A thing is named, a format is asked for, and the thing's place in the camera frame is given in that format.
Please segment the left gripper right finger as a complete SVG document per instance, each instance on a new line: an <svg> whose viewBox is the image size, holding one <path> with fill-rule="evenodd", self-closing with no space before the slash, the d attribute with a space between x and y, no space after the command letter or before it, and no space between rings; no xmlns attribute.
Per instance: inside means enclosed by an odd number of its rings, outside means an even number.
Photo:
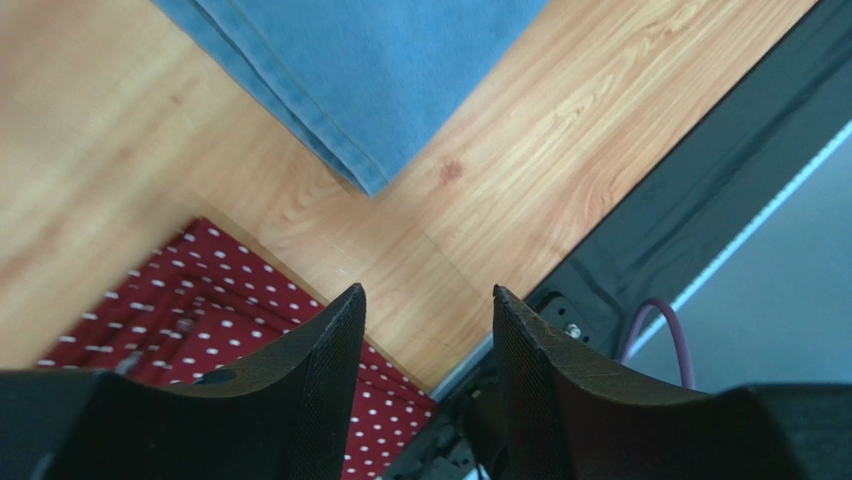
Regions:
<svg viewBox="0 0 852 480"><path fill-rule="evenodd" d="M847 479L851 389L707 394L623 366L496 286L493 339L513 479Z"/></svg>

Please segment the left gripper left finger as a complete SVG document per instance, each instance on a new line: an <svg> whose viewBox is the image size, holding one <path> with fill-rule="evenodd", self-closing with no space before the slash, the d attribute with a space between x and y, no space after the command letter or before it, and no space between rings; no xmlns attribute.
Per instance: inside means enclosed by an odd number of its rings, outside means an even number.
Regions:
<svg viewBox="0 0 852 480"><path fill-rule="evenodd" d="M338 479L366 317L354 284L193 384L109 370L1 375L5 479Z"/></svg>

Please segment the red polka dot skirt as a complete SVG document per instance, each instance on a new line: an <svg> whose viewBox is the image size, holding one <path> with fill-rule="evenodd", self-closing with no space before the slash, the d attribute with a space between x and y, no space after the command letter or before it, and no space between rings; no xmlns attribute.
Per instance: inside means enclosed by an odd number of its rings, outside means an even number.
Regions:
<svg viewBox="0 0 852 480"><path fill-rule="evenodd" d="M210 220L183 227L63 333L40 368L123 368L150 385L189 383L308 322L322 305ZM342 475L379 479L435 402L364 344Z"/></svg>

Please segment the light blue denim skirt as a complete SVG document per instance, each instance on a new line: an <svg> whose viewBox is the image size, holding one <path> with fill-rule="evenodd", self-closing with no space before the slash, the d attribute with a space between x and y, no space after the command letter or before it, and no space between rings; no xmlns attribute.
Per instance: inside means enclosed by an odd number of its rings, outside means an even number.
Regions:
<svg viewBox="0 0 852 480"><path fill-rule="evenodd" d="M328 167L387 187L540 1L163 1L161 10Z"/></svg>

